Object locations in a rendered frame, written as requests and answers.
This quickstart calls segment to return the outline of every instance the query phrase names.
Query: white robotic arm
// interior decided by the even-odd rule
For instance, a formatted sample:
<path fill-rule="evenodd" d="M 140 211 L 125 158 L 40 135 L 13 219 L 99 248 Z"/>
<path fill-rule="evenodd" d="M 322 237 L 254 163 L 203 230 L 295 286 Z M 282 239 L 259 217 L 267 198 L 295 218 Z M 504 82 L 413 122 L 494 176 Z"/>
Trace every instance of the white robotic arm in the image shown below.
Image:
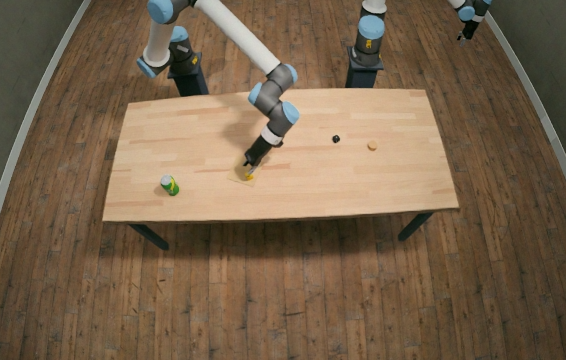
<path fill-rule="evenodd" d="M 245 153 L 245 165 L 252 165 L 250 174 L 260 164 L 272 147 L 283 145 L 282 139 L 299 119 L 299 112 L 280 96 L 297 80 L 291 65 L 281 64 L 279 59 L 219 0 L 150 0 L 148 11 L 152 18 L 150 38 L 143 56 L 137 60 L 141 70 L 150 78 L 155 77 L 175 61 L 183 61 L 191 53 L 187 33 L 180 26 L 174 27 L 179 13 L 192 6 L 205 13 L 214 24 L 254 63 L 266 76 L 264 84 L 252 89 L 248 100 L 270 121 L 261 135 Z"/>

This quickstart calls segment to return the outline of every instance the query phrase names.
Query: white arm segment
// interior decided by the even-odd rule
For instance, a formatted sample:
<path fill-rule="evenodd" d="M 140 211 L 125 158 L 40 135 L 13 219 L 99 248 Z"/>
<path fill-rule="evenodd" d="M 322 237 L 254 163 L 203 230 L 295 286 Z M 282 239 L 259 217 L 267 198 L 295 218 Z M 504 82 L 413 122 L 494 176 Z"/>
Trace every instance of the white arm segment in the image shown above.
<path fill-rule="evenodd" d="M 162 25 L 154 20 L 150 25 L 150 39 L 143 50 L 143 60 L 153 67 L 161 67 L 170 60 L 170 39 L 174 30 L 174 23 Z"/>
<path fill-rule="evenodd" d="M 205 13 L 265 75 L 281 63 L 219 0 L 198 0 L 194 8 Z"/>
<path fill-rule="evenodd" d="M 385 0 L 363 0 L 363 8 L 372 14 L 384 14 L 387 11 Z"/>

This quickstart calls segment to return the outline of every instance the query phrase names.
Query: wooden tabletop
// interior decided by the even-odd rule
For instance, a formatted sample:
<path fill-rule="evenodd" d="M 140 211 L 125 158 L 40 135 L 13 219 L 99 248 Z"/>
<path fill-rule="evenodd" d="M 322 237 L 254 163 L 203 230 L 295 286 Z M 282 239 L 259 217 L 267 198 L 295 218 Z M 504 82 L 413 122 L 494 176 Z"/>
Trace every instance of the wooden tabletop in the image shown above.
<path fill-rule="evenodd" d="M 129 104 L 103 221 L 327 218 L 458 208 L 423 90 L 311 89 L 282 96 L 301 118 L 253 187 L 228 180 L 268 119 L 248 93 Z M 339 135 L 340 142 L 332 137 Z M 368 149 L 375 141 L 378 148 Z M 160 187 L 171 174 L 180 187 Z"/>

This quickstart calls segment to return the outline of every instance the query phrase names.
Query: wooden floor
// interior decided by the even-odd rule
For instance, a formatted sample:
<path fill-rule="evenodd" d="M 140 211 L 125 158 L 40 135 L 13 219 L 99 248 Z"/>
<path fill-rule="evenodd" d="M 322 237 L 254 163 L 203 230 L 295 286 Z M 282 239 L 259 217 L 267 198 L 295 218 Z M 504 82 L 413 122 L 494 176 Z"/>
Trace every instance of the wooden floor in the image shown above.
<path fill-rule="evenodd" d="M 227 1 L 296 88 L 342 87 L 359 0 Z M 144 1 L 92 0 L 45 93 L 0 220 L 0 359 L 566 359 L 566 182 L 483 24 L 459 48 L 442 0 L 388 1 L 379 88 L 426 89 L 460 211 L 160 226 L 161 252 L 103 224 L 129 102 L 178 96 L 134 61 Z M 265 77 L 195 10 L 178 20 L 211 93 Z"/>

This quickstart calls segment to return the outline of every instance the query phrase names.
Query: blue joint cap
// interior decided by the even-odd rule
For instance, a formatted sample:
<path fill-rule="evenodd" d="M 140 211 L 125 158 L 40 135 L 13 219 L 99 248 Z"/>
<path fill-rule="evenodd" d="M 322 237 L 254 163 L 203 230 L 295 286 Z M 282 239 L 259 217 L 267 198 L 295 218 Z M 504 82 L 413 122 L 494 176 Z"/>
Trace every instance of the blue joint cap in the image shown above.
<path fill-rule="evenodd" d="M 150 69 L 150 65 L 146 64 L 142 58 L 136 59 L 136 65 L 139 66 L 139 69 L 143 71 L 143 74 L 145 74 L 145 76 L 149 77 L 150 79 L 154 79 L 156 77 L 154 71 Z"/>
<path fill-rule="evenodd" d="M 159 24 L 165 24 L 174 15 L 174 8 L 170 0 L 150 0 L 147 3 L 147 11 L 152 20 Z"/>
<path fill-rule="evenodd" d="M 461 19 L 461 21 L 470 21 L 474 17 L 475 12 L 473 7 L 464 6 L 461 9 L 459 9 L 458 14 L 459 14 L 459 19 Z"/>
<path fill-rule="evenodd" d="M 170 42 L 179 42 L 187 39 L 187 30 L 183 26 L 175 26 L 172 30 L 172 38 Z"/>
<path fill-rule="evenodd" d="M 250 91 L 250 95 L 247 96 L 247 101 L 249 101 L 250 104 L 254 105 L 254 103 L 256 102 L 256 98 L 261 92 L 261 86 L 263 86 L 263 84 L 258 83 L 254 85 L 254 88 L 252 89 L 252 91 Z"/>
<path fill-rule="evenodd" d="M 292 81 L 296 83 L 296 80 L 299 79 L 299 75 L 296 73 L 296 69 L 294 69 L 294 67 L 290 64 L 285 64 L 285 66 L 287 66 L 287 68 L 292 72 Z"/>
<path fill-rule="evenodd" d="M 284 101 L 283 102 L 283 113 L 287 117 L 287 121 L 291 122 L 292 125 L 296 124 L 296 120 L 301 117 L 299 110 L 292 105 L 292 103 Z"/>
<path fill-rule="evenodd" d="M 385 24 L 383 20 L 374 15 L 363 16 L 361 20 L 359 20 L 359 32 L 366 39 L 376 40 L 383 36 Z"/>

